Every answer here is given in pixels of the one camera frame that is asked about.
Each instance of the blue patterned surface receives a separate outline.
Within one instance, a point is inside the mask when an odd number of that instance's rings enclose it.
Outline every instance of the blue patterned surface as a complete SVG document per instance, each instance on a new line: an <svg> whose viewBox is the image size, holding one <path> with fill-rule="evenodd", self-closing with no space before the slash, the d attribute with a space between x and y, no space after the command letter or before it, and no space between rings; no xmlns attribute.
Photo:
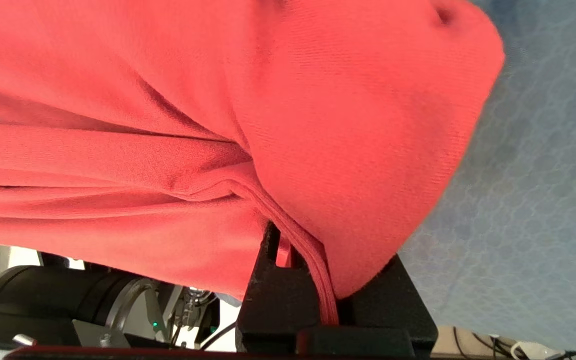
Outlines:
<svg viewBox="0 0 576 360"><path fill-rule="evenodd" d="M506 64L400 252L438 324L576 350L576 0L475 0Z"/></svg>

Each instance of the red garment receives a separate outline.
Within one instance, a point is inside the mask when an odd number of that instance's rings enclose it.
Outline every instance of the red garment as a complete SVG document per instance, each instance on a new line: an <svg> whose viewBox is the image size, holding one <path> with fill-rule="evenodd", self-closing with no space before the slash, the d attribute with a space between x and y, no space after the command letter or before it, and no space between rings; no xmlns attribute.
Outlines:
<svg viewBox="0 0 576 360"><path fill-rule="evenodd" d="M333 323L502 62L465 0L0 1L0 243L241 297L272 219Z"/></svg>

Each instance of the red cloth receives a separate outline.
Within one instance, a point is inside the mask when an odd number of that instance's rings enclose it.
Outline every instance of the red cloth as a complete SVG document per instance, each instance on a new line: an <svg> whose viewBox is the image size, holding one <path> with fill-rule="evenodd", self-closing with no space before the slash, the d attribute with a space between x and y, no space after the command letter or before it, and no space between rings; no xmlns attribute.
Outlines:
<svg viewBox="0 0 576 360"><path fill-rule="evenodd" d="M502 62L464 0L0 1L0 243L241 297L271 219L332 323Z"/></svg>

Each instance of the red fabric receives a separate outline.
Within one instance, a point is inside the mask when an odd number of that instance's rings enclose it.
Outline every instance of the red fabric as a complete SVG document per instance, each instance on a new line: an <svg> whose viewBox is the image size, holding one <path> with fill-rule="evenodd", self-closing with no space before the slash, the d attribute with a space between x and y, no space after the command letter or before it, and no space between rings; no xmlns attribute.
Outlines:
<svg viewBox="0 0 576 360"><path fill-rule="evenodd" d="M465 0L0 1L0 243L241 297L271 219L334 322L502 62Z"/></svg>

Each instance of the black plastic mount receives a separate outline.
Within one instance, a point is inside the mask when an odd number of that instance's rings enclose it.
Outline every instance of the black plastic mount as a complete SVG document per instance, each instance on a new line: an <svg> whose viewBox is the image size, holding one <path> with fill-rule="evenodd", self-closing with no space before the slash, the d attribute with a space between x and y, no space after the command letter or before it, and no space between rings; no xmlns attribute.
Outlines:
<svg viewBox="0 0 576 360"><path fill-rule="evenodd" d="M322 326L308 269L275 264L280 234L268 225L237 319L237 351L430 358L437 326L398 256L364 288L338 302L341 326Z"/></svg>

